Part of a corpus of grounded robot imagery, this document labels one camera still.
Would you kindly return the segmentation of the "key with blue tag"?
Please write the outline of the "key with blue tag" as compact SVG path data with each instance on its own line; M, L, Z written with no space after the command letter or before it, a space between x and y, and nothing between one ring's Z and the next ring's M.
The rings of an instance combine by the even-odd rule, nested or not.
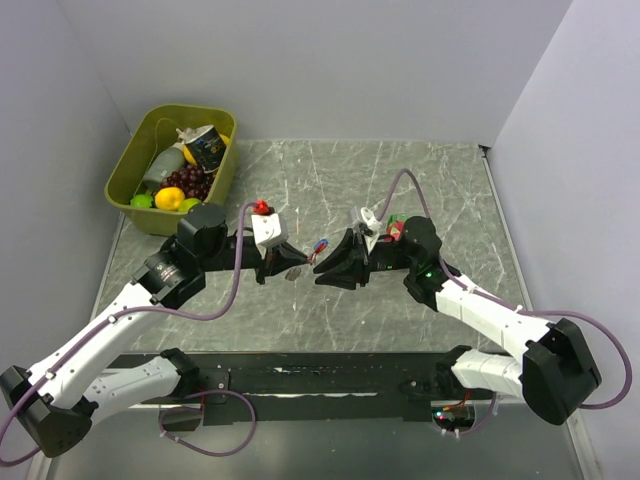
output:
M327 246L328 246L328 240L327 239L321 239L314 246L314 251L316 253L319 253L319 252L323 251Z

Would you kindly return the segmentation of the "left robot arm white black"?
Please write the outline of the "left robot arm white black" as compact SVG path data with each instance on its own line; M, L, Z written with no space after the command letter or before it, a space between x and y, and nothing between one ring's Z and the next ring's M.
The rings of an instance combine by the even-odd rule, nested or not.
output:
M135 339L170 316L197 322L224 316L235 301L242 270L253 270L262 284L307 261L289 244L284 220L264 202L240 208L235 234L228 232L223 207L192 207L175 234L78 334L31 367L12 366L2 374L10 413L1 429L18 420L35 450L55 458L93 425L133 404L159 397L191 399L198 368L178 349L110 380L100 376Z

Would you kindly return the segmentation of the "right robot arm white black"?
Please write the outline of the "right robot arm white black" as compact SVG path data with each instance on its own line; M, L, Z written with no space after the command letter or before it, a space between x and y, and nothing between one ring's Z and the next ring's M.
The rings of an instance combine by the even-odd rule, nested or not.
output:
M602 378L580 328L526 316L444 263L431 219L413 216L399 237L369 238L349 228L335 250L314 269L318 285L354 290L375 272L404 270L403 284L419 304L460 321L502 348L487 354L468 346L450 351L437 387L448 398L482 389L525 401L541 419L563 424L600 386Z

